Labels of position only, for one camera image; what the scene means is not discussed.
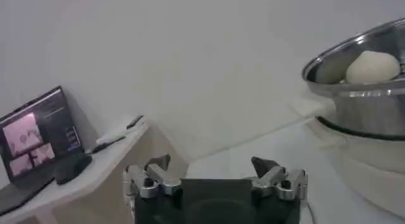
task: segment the cable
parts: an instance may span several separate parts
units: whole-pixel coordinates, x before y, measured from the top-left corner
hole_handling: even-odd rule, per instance
[[[307,203],[306,203],[306,207],[308,208],[309,213],[310,213],[310,215],[311,215],[312,224],[318,224],[318,220],[316,219],[315,212],[314,212],[314,210],[313,210],[313,208],[312,208],[312,205],[310,205],[309,202],[307,202]]]

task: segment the metal bracket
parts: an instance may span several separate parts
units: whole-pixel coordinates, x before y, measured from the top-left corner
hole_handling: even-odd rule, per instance
[[[272,193],[272,189],[284,178],[285,168],[282,168],[281,166],[274,166],[261,178],[253,178],[252,187],[254,189],[260,190],[262,197],[270,196]]]
[[[148,165],[146,168],[146,174],[162,186],[163,192],[166,195],[172,196],[181,188],[182,181],[179,178],[170,175],[167,171],[164,171],[164,169],[157,164]]]
[[[134,183],[142,198],[152,198],[158,194],[159,185],[145,175],[144,170],[138,165],[128,167],[128,176]]]
[[[283,201],[292,201],[296,197],[306,200],[308,175],[304,170],[293,170],[277,185],[277,196]]]

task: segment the dough ball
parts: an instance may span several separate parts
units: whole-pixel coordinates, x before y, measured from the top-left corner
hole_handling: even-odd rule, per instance
[[[366,84],[393,79],[401,72],[399,61],[388,53],[364,51],[346,71],[346,82]]]

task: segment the screen display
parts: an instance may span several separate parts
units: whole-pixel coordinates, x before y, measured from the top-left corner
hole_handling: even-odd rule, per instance
[[[82,150],[60,87],[0,119],[1,156],[10,180]]]

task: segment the white wall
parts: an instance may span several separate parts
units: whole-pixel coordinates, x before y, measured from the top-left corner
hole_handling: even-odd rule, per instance
[[[302,66],[404,11],[403,0],[0,0],[0,115],[60,84],[79,125],[92,123],[82,129],[141,111],[192,160],[295,121],[285,100],[304,87]]]

